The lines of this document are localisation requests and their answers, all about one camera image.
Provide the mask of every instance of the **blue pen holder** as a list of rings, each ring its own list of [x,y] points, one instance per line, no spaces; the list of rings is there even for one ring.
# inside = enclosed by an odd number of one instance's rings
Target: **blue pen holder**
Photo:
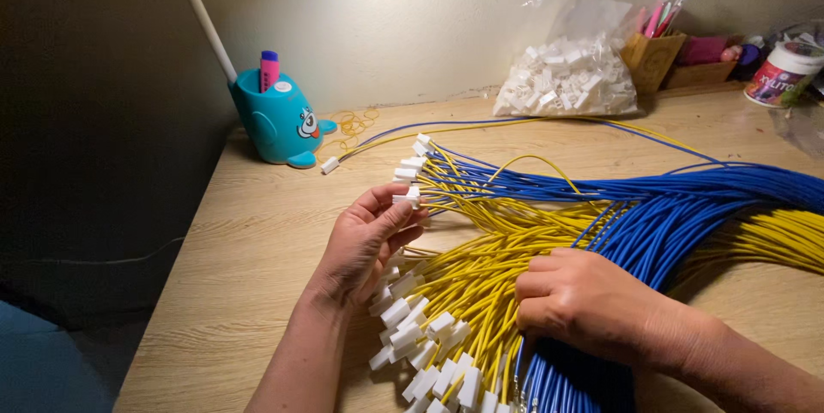
[[[317,119],[301,89],[283,73],[265,93],[258,92],[260,72],[258,68],[246,70],[229,86],[258,154],[271,164],[315,166],[314,152],[323,143],[324,134],[335,132],[337,123]]]

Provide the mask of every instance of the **wooden pen holder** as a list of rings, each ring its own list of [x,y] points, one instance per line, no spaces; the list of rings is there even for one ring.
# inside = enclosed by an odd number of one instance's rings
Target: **wooden pen holder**
[[[630,69],[638,94],[658,91],[685,39],[686,35],[680,32],[661,38],[647,38],[641,33],[632,35],[621,50],[621,59]]]

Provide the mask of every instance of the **wooden desk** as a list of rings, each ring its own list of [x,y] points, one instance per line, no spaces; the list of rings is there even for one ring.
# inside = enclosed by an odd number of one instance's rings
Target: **wooden desk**
[[[381,109],[365,134],[419,121],[488,118],[491,100]],[[641,126],[721,160],[758,161],[824,176],[777,137],[766,110],[740,91],[661,100]],[[438,143],[493,163],[546,156],[573,178],[653,175],[695,163],[691,155],[613,128],[575,122],[525,123],[433,135]],[[241,411],[286,328],[338,213],[391,179],[411,140],[357,155],[329,176],[318,168],[268,165],[245,136],[231,137],[126,377],[116,411]],[[326,147],[324,161],[339,150]],[[541,170],[532,161],[519,170]],[[433,221],[418,244],[445,250],[477,236],[458,215]],[[824,375],[824,278],[776,265],[737,266],[691,300],[736,330],[818,376]],[[347,334],[342,411],[402,411],[408,372],[371,373],[380,348],[377,318],[356,314]],[[669,379],[639,376],[641,410],[712,410]]]

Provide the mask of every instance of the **cartoon face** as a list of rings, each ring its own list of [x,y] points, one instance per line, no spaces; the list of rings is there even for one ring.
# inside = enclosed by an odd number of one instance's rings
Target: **cartoon face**
[[[315,118],[314,112],[308,108],[303,109],[301,120],[303,120],[303,124],[297,127],[297,134],[300,137],[319,137],[321,135],[321,129],[317,126],[317,118]]]

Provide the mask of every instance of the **pink highlighter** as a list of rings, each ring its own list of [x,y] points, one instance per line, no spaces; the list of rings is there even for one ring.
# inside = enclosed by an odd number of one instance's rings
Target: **pink highlighter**
[[[273,51],[261,52],[261,93],[265,93],[280,78],[280,62],[278,53]]]

